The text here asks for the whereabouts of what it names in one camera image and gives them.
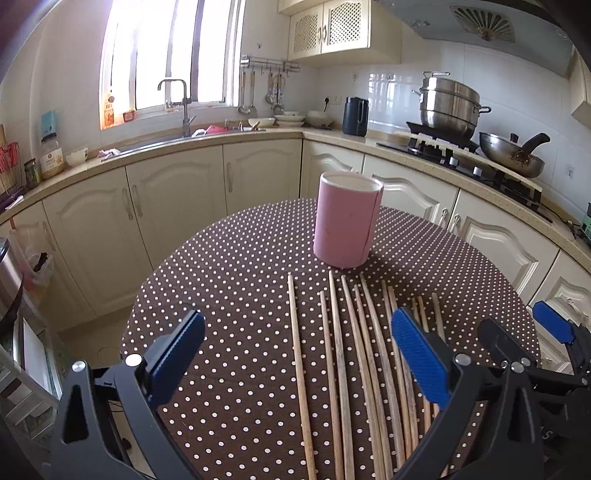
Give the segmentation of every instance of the gas stove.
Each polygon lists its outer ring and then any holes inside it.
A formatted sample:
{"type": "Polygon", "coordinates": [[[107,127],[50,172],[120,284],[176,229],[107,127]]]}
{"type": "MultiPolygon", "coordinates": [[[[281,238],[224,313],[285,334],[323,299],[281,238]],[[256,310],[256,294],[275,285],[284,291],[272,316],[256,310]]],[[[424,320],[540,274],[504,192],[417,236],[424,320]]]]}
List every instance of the gas stove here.
{"type": "Polygon", "coordinates": [[[390,142],[378,142],[378,145],[414,155],[470,177],[507,195],[552,223],[550,218],[540,212],[542,188],[531,180],[476,155],[478,145],[470,140],[423,125],[408,123],[408,126],[411,134],[406,146],[390,142]]]}

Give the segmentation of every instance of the stainless steel pot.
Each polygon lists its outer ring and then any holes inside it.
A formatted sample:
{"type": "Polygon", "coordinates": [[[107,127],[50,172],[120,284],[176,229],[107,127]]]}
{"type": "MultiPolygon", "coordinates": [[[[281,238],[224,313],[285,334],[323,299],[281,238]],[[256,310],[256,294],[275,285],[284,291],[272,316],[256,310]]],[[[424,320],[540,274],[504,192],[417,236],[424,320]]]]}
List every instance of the stainless steel pot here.
{"type": "Polygon", "coordinates": [[[480,95],[475,90],[438,76],[449,72],[424,72],[421,96],[421,123],[427,127],[452,132],[464,138],[472,138],[481,113],[492,109],[480,105],[480,95]]]}
{"type": "Polygon", "coordinates": [[[511,134],[511,139],[480,132],[480,148],[492,161],[516,171],[527,179],[539,177],[544,171],[544,161],[531,153],[541,144],[548,143],[550,137],[538,134],[520,147],[519,137],[511,134]]]}

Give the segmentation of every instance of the pink cup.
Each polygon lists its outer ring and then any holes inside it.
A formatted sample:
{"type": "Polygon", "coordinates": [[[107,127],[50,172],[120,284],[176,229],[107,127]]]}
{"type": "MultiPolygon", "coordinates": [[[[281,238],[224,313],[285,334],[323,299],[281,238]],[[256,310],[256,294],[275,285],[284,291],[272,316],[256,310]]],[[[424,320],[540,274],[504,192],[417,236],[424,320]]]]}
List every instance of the pink cup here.
{"type": "Polygon", "coordinates": [[[356,268],[369,257],[384,184],[359,173],[320,177],[314,254],[337,268],[356,268]]]}

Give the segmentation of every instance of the window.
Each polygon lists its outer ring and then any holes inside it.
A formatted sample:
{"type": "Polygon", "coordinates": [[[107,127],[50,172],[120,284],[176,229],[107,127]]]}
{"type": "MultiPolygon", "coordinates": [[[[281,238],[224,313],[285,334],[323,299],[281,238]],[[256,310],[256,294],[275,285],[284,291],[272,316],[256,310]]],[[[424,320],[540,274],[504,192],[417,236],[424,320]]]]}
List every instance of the window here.
{"type": "Polygon", "coordinates": [[[180,82],[158,91],[169,77],[185,80],[194,103],[231,105],[243,3],[114,0],[103,45],[101,106],[112,92],[116,117],[129,110],[162,111],[184,95],[180,82]]]}

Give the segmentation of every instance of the polka dot tablecloth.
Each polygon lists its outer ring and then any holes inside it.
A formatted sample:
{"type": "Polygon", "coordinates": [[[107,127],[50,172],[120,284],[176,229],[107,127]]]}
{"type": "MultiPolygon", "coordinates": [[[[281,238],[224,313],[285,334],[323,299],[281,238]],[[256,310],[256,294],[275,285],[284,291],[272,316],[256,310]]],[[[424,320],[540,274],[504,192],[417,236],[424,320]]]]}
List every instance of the polka dot tablecloth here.
{"type": "MultiPolygon", "coordinates": [[[[315,200],[238,213],[188,240],[142,285],[122,340],[124,354],[145,352],[193,308],[206,318],[201,350],[172,402],[159,409],[170,433],[206,479],[308,478],[291,336],[289,272],[295,279],[318,478],[335,478],[318,297],[325,290],[330,298],[330,267],[313,254],[315,219],[315,200]]],[[[383,278],[393,286],[399,307],[410,307],[412,296],[423,297],[432,330],[436,326],[431,294],[439,295],[447,344],[455,351],[481,364],[492,362],[476,338],[476,327],[494,317],[540,357],[534,322],[510,283],[478,250],[432,223],[382,207],[368,262],[355,270],[335,270],[336,278],[346,275],[351,289],[359,283],[360,272],[368,281],[383,326],[381,332],[370,327],[375,353],[375,335],[384,335],[392,353],[380,286],[383,278]]],[[[337,293],[355,469],[359,478],[370,478],[375,475],[362,382],[342,289],[337,293]]],[[[382,398],[387,398],[379,357],[376,361],[382,398]]],[[[394,370],[393,356],[391,362],[394,370]]],[[[423,402],[416,383],[414,387],[422,433],[423,402]]],[[[389,419],[389,406],[384,407],[389,419]]],[[[477,408],[467,426],[467,441],[458,445],[452,471],[462,465],[481,412],[477,408]]],[[[392,432],[389,435],[396,466],[392,432]]]]}

